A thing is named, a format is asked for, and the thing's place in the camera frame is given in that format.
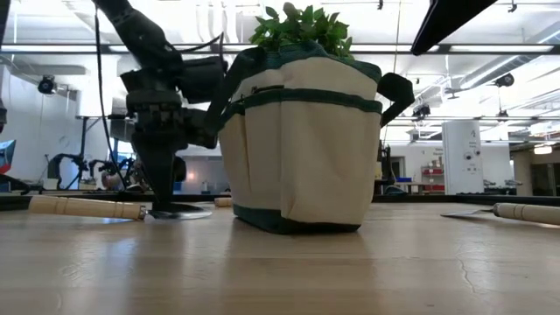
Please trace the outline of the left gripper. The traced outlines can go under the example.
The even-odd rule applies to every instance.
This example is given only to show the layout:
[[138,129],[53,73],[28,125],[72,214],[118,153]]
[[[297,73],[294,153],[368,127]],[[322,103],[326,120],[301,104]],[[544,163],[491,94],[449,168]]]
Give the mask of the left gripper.
[[185,108],[177,86],[148,68],[120,75],[127,116],[134,120],[130,141],[153,191],[153,209],[172,209],[174,182],[186,180],[186,162],[176,151],[197,145],[214,149],[217,136],[204,127],[206,112]]

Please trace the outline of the beige gardening bag green trim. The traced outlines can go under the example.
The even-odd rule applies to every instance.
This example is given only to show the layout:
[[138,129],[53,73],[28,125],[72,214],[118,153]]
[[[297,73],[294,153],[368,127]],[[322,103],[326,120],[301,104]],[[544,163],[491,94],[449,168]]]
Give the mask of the beige gardening bag green trim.
[[356,231],[381,130],[414,100],[401,75],[312,41],[239,52],[209,109],[234,215],[273,234]]

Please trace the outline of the wooden stick tool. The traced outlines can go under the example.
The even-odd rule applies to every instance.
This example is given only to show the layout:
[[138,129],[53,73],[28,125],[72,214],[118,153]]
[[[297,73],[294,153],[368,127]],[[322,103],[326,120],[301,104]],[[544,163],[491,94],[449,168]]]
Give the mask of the wooden stick tool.
[[491,208],[444,213],[441,217],[470,221],[519,221],[560,227],[560,206],[496,203]]

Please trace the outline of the black background robot workstation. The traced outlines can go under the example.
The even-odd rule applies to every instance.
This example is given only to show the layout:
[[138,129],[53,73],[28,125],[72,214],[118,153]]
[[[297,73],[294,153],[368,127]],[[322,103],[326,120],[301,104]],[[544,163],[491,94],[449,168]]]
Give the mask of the black background robot workstation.
[[45,178],[41,189],[47,191],[114,191],[122,188],[128,191],[145,192],[147,188],[140,174],[139,164],[134,155],[120,157],[116,161],[107,153],[105,158],[96,158],[88,151],[88,132],[94,122],[87,116],[77,116],[80,120],[78,151],[46,155]]

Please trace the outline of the white column with devices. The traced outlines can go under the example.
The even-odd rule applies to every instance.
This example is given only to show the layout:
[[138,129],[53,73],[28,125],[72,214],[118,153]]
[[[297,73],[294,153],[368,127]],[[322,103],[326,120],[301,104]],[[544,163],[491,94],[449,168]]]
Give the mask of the white column with devices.
[[480,124],[474,120],[442,125],[444,188],[447,195],[483,193]]

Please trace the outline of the green potted plant black pot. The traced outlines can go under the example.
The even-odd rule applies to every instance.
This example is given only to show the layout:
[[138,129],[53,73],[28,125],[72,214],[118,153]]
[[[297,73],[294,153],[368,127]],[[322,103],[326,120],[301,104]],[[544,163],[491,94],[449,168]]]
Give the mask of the green potted plant black pot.
[[327,13],[323,8],[308,5],[303,10],[293,3],[283,4],[283,15],[273,7],[265,7],[266,17],[256,17],[258,26],[248,39],[250,44],[268,51],[281,47],[313,42],[334,57],[352,60],[353,38],[348,35],[349,25],[339,20],[339,13]]

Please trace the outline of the red storage shelf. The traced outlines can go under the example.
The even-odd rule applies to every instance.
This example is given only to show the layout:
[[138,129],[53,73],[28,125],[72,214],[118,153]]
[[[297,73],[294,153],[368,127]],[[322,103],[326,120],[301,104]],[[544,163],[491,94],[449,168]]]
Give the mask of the red storage shelf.
[[425,193],[444,193],[445,175],[443,167],[423,166],[421,168],[421,179]]

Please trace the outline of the blue computer monitor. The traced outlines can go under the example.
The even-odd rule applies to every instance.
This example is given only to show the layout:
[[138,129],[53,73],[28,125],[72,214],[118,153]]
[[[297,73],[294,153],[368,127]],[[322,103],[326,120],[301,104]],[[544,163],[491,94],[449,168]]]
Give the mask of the blue computer monitor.
[[16,140],[0,143],[0,174],[5,174],[11,169],[16,143]]

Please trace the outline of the black aluminium table frame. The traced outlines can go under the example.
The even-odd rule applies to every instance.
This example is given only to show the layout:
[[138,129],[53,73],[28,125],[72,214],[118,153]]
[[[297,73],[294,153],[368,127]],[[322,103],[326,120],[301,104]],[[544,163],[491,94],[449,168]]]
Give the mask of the black aluminium table frame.
[[[155,197],[149,194],[112,192],[85,194],[54,194],[53,197],[68,197],[86,200],[106,200],[116,202],[151,203]],[[8,194],[0,195],[0,211],[25,210],[32,195]],[[463,203],[476,205],[492,205],[494,203],[518,203],[540,206],[560,207],[560,197],[533,196],[523,197],[515,195],[487,195],[487,194],[458,194],[458,195],[379,195],[373,197],[374,203]]]

